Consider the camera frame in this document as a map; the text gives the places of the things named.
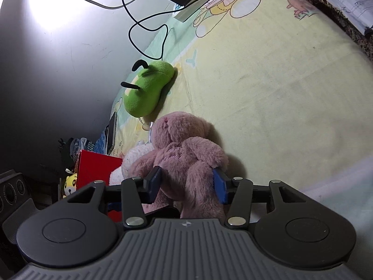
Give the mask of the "white plush rabbit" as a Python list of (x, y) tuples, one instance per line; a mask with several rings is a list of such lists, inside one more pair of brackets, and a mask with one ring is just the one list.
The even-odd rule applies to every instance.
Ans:
[(109, 186), (119, 185), (124, 179), (127, 179), (131, 165), (152, 150), (154, 150), (154, 146), (150, 142), (140, 140), (135, 147), (124, 155), (121, 166), (110, 174)]

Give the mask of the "pink plush bear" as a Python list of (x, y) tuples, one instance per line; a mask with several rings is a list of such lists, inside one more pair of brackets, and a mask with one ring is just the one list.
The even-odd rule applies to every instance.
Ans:
[(155, 167), (162, 169), (162, 185), (150, 213), (177, 202), (182, 219), (225, 219), (223, 204), (214, 190), (213, 170), (226, 170), (228, 157), (223, 149), (208, 139), (212, 125), (187, 112), (172, 112), (155, 121), (151, 129), (153, 151), (137, 159), (129, 176), (145, 177)]

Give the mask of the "yellow tiger plush toy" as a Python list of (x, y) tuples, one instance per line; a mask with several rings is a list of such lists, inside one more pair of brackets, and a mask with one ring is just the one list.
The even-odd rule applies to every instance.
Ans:
[(65, 180), (65, 184), (63, 186), (63, 198), (71, 195), (72, 193), (76, 192), (76, 184), (77, 184), (77, 174), (68, 171), (68, 175)]

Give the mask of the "green plush toy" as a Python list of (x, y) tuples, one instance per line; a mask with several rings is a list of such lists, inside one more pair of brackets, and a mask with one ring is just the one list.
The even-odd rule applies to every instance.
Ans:
[(137, 60), (132, 71), (141, 70), (132, 82), (121, 82), (125, 88), (123, 101), (127, 113), (135, 118), (148, 116), (156, 108), (162, 89), (174, 77), (175, 69), (165, 61)]

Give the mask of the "red cardboard box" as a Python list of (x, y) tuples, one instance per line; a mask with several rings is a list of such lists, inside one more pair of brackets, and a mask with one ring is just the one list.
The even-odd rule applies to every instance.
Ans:
[(121, 158), (85, 150), (81, 151), (78, 161), (76, 189), (79, 190), (97, 180), (104, 181), (108, 185), (111, 173), (121, 164)]

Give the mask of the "blue floral cloth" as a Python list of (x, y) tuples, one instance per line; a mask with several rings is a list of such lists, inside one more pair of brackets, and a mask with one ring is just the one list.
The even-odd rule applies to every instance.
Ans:
[(97, 154), (107, 154), (106, 134), (102, 132), (94, 145), (93, 151)]

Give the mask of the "black smartphone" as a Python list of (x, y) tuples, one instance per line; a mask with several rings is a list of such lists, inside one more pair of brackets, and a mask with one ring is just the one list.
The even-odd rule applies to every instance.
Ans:
[(110, 155), (115, 146), (117, 112), (114, 112), (106, 130), (106, 154)]

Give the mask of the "pile of folded clothes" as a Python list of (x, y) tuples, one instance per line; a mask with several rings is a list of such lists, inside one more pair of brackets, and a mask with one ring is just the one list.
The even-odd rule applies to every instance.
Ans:
[(93, 152), (95, 147), (95, 144), (85, 137), (70, 138), (67, 141), (60, 138), (58, 142), (60, 154), (71, 158), (77, 157), (82, 150)]

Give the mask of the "cartoon print bed sheet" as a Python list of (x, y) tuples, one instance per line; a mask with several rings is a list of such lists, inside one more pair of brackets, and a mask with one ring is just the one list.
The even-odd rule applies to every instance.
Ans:
[(372, 62), (306, 0), (210, 0), (147, 48), (177, 68), (156, 111), (195, 114), (234, 175), (282, 179), (372, 251)]

